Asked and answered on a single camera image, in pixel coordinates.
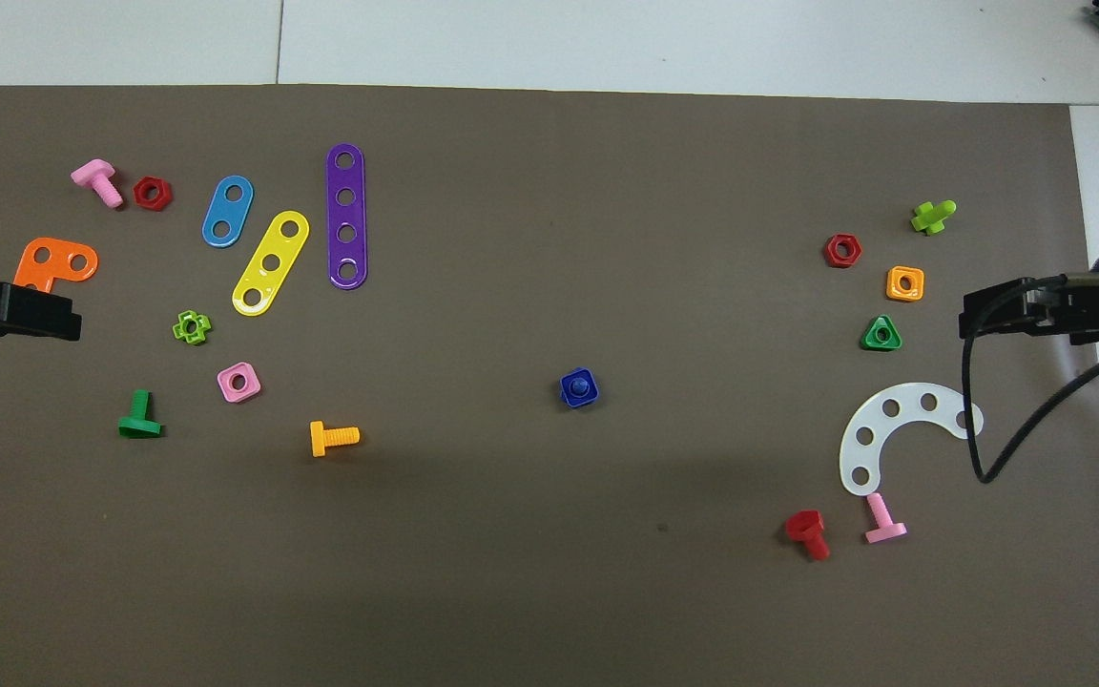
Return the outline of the white curved toy strip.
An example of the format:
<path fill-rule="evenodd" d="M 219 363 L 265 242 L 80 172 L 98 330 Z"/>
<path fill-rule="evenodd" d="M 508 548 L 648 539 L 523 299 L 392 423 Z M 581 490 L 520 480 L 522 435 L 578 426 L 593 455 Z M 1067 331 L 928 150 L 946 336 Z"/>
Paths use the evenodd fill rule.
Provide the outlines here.
<path fill-rule="evenodd" d="M 965 439 L 964 400 L 959 391 L 933 383 L 903 383 L 882 388 L 852 413 L 839 444 L 839 477 L 850 494 L 880 490 L 881 450 L 900 426 L 928 423 Z"/>

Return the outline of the yellow three-hole toy strip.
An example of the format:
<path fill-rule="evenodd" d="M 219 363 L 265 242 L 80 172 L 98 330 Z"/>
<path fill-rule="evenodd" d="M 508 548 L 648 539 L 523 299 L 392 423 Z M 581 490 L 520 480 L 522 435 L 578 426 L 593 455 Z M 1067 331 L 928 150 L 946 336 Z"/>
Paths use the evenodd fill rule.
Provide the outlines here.
<path fill-rule="evenodd" d="M 240 315 L 256 317 L 269 310 L 309 236 L 306 214 L 286 210 L 271 218 L 233 287 L 231 302 Z"/>

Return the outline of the orange square toy nut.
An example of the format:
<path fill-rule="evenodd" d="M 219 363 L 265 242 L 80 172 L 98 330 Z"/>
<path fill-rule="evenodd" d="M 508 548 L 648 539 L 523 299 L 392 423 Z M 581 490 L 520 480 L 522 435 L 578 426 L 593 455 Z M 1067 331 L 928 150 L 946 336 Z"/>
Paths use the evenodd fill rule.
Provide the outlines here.
<path fill-rule="evenodd" d="M 897 302 L 918 302 L 925 295 L 925 273 L 921 268 L 893 265 L 886 273 L 885 296 Z"/>

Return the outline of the orange-yellow toy bolt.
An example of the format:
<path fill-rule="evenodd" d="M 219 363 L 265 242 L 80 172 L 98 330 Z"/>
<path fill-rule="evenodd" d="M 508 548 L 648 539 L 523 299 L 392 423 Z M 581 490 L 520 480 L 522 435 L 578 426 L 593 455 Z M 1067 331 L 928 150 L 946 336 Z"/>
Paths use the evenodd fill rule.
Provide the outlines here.
<path fill-rule="evenodd" d="M 362 432 L 358 426 L 324 426 L 322 421 L 309 423 L 311 456 L 322 458 L 328 448 L 353 447 L 360 443 Z"/>

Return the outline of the brown table mat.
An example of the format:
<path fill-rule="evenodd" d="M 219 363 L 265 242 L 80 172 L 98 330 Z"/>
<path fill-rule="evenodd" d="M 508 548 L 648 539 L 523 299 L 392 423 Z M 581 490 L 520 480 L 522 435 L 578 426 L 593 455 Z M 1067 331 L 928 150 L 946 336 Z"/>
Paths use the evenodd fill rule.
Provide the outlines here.
<path fill-rule="evenodd" d="M 341 142 L 357 290 L 328 279 Z M 91 159 L 121 208 L 70 179 Z M 217 250 L 231 175 L 254 198 Z M 240 315 L 286 210 L 310 236 Z M 893 433 L 893 542 L 839 474 L 872 394 L 959 387 L 964 293 L 1085 269 L 1066 106 L 0 88 L 0 280 L 43 236 L 99 269 L 55 287 L 77 343 L 0 339 L 0 687 L 1099 687 L 1098 387 L 991 486 L 941 426 Z M 881 314 L 902 348 L 862 350 Z M 227 405 L 238 362 L 260 394 Z M 136 388 L 162 436 L 118 434 Z M 315 458 L 313 421 L 360 443 Z M 828 559 L 785 535 L 802 510 Z"/>

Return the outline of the dark green toy bolt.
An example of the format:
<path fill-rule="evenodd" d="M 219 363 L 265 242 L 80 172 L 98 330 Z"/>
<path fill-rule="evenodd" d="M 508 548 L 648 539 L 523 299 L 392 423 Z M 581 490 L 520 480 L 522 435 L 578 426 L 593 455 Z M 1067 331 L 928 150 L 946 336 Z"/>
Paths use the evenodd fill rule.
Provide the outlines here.
<path fill-rule="evenodd" d="M 118 434 L 131 439 L 152 439 L 164 434 L 164 426 L 149 418 L 149 390 L 136 388 L 127 414 L 119 417 Z"/>

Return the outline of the purple four-hole toy strip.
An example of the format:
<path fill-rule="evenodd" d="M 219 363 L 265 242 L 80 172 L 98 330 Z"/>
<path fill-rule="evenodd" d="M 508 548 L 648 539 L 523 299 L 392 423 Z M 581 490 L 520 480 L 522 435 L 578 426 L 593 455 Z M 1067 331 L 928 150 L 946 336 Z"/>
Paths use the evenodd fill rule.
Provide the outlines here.
<path fill-rule="evenodd" d="M 366 171 L 358 145 L 341 142 L 324 160 L 328 279 L 340 290 L 357 290 L 369 274 L 366 231 Z"/>

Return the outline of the blue square toy nut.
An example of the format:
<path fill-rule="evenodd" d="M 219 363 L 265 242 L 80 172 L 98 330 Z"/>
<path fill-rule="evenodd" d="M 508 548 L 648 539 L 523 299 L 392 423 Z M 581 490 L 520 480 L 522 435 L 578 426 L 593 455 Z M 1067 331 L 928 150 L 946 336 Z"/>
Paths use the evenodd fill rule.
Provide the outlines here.
<path fill-rule="evenodd" d="M 589 397 L 589 399 L 567 399 L 566 395 L 563 394 L 562 379 L 568 377 L 568 375 L 571 375 L 571 373 L 575 373 L 576 370 L 582 370 L 585 373 L 588 373 L 589 377 L 592 378 L 593 392 L 591 397 Z M 596 402 L 599 399 L 599 388 L 597 386 L 596 379 L 593 379 L 591 370 L 588 370 L 587 368 L 575 368 L 569 374 L 564 375 L 564 377 L 559 379 L 559 388 L 560 388 L 560 400 L 564 402 L 564 405 L 567 405 L 568 408 L 579 408 L 587 405 L 592 405 L 592 402 Z"/>

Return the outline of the lime green toy bolt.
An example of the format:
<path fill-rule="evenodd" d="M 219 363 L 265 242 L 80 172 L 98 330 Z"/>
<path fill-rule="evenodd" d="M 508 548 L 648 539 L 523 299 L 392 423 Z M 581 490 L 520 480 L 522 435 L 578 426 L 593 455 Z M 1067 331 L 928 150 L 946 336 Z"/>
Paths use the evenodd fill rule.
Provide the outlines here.
<path fill-rule="evenodd" d="M 937 235 L 943 231 L 943 223 L 954 215 L 958 204 L 954 200 L 943 200 L 939 203 L 924 201 L 913 209 L 913 217 L 910 222 L 915 232 L 923 232 L 928 236 Z"/>

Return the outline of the blue two-hole toy strip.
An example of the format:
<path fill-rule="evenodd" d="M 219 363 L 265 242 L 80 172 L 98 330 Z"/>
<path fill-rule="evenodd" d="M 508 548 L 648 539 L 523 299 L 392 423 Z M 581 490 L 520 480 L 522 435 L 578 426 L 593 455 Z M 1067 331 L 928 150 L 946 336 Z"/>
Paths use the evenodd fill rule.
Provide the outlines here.
<path fill-rule="evenodd" d="M 208 246 L 223 250 L 237 242 L 253 198 L 254 188 L 248 178 L 231 175 L 219 180 L 201 226 L 201 237 Z"/>

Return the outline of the pink square toy nut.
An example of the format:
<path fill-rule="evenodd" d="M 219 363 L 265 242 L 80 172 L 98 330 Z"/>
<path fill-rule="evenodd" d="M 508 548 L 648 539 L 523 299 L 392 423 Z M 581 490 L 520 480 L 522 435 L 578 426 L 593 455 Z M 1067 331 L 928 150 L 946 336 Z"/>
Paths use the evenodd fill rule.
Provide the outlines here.
<path fill-rule="evenodd" d="M 217 384 L 227 405 L 238 405 L 260 394 L 260 379 L 248 362 L 238 362 L 218 372 Z"/>

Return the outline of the red toy bolt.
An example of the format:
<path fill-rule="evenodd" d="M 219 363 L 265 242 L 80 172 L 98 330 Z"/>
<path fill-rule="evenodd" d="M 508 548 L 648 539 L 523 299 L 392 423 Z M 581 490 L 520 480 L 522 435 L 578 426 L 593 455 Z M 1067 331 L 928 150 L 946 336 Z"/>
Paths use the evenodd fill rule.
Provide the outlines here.
<path fill-rule="evenodd" d="M 802 545 L 813 561 L 830 557 L 828 540 L 824 538 L 823 517 L 817 510 L 802 510 L 791 514 L 784 523 L 784 533 L 791 542 Z"/>

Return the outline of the pink toy bolt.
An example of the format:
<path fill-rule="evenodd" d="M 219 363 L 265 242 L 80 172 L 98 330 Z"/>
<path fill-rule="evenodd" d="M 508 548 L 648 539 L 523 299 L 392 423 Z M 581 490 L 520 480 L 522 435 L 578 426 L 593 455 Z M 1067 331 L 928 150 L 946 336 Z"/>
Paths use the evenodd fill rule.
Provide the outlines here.
<path fill-rule="evenodd" d="M 77 186 L 92 190 L 106 207 L 116 209 L 125 204 L 125 199 L 114 186 L 114 174 L 116 168 L 109 160 L 91 159 L 73 170 L 70 179 Z"/>
<path fill-rule="evenodd" d="M 888 540 L 908 534 L 907 527 L 902 522 L 895 521 L 891 517 L 888 505 L 885 505 L 880 492 L 868 494 L 866 501 L 874 521 L 872 530 L 864 534 L 864 539 L 869 544 L 888 542 Z"/>

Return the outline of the orange angled toy plate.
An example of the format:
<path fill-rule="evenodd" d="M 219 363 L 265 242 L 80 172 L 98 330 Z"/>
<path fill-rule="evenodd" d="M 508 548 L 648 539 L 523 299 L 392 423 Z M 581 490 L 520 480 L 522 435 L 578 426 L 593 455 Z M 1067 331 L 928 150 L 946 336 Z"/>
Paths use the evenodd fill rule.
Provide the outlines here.
<path fill-rule="evenodd" d="M 58 280 L 84 282 L 99 266 L 99 257 L 87 244 L 65 239 L 32 239 L 16 265 L 11 282 L 51 293 Z"/>

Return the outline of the green triangular toy nut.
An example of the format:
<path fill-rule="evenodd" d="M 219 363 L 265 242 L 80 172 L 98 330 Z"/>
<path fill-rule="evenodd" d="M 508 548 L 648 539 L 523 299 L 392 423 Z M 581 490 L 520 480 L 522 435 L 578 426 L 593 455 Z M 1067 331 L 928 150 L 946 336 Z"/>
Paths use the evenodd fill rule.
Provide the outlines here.
<path fill-rule="evenodd" d="M 861 348 L 889 352 L 902 348 L 903 339 L 889 315 L 876 315 L 861 336 Z"/>

